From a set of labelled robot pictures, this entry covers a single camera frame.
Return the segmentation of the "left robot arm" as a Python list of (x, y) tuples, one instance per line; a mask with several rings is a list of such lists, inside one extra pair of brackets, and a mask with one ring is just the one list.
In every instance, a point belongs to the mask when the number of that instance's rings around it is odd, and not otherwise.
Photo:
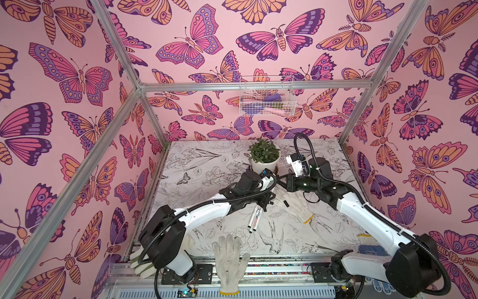
[(191, 281), (196, 264), (182, 246), (190, 231), (256, 204), (264, 211), (275, 198), (276, 176), (268, 169), (260, 174), (247, 170), (239, 181), (210, 199), (186, 208), (161, 206), (139, 235), (140, 249), (132, 253), (131, 268), (145, 279), (161, 269), (173, 271), (182, 283)]

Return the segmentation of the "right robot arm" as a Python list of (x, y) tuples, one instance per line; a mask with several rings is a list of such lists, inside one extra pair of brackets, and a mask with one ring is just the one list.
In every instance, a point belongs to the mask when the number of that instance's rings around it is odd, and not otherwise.
[(378, 212), (365, 202), (352, 185), (333, 179), (324, 158), (306, 159), (301, 154), (286, 157), (293, 173), (281, 183), (288, 192), (315, 194), (368, 232), (385, 250), (385, 256), (343, 250), (332, 259), (336, 279), (360, 275), (387, 282), (398, 293), (413, 298), (420, 293), (444, 296), (451, 279), (438, 258), (438, 245), (428, 234), (417, 235)]

